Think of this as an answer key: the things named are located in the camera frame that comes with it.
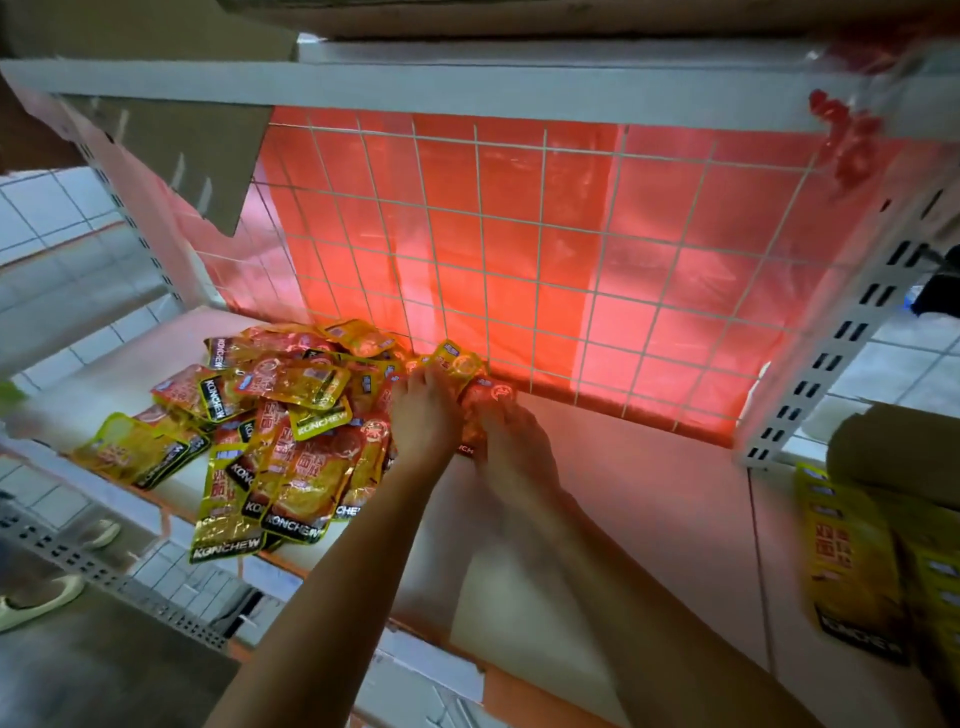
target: person's left arm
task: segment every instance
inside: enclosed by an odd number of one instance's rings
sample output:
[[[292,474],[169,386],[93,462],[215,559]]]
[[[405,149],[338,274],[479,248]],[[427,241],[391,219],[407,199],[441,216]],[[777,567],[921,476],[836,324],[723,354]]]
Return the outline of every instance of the person's left arm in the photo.
[[[397,460],[280,613],[205,728],[343,728],[394,602],[423,510],[463,420],[432,368],[394,385]]]

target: person's right hand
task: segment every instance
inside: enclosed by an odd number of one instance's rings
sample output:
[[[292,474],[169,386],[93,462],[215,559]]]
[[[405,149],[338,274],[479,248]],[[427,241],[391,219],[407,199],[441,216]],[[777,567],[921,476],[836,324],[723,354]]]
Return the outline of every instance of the person's right hand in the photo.
[[[550,519],[561,506],[563,491],[550,439],[533,414],[515,402],[487,402],[480,407],[487,432],[486,452],[474,455],[477,471],[508,507],[534,522]]]

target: forearm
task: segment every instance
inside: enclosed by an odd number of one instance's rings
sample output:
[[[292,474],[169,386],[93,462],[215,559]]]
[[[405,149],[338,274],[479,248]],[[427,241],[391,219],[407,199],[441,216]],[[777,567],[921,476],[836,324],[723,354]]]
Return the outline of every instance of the forearm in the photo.
[[[384,476],[276,619],[206,728],[342,728],[446,461]]]
[[[690,612],[567,497],[539,528],[639,726],[817,726],[774,678]]]

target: floor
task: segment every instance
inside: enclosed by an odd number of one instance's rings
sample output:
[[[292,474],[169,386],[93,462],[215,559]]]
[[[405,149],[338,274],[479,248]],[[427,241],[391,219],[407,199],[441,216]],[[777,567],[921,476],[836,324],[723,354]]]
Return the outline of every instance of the floor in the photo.
[[[50,570],[17,551],[16,570]],[[0,591],[4,576],[0,571]],[[97,589],[0,635],[0,728],[199,728],[236,663]]]

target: hand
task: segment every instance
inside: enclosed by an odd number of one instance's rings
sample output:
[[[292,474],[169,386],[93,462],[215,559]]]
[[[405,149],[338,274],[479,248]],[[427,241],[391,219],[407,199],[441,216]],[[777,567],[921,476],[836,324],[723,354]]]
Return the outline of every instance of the hand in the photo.
[[[464,429],[464,415],[449,380],[433,364],[394,383],[391,422],[396,462],[405,468],[445,468]]]
[[[480,407],[487,432],[486,452],[474,455],[477,471],[503,503],[535,523],[562,509],[557,461],[550,439],[533,414],[515,402],[491,401]]]

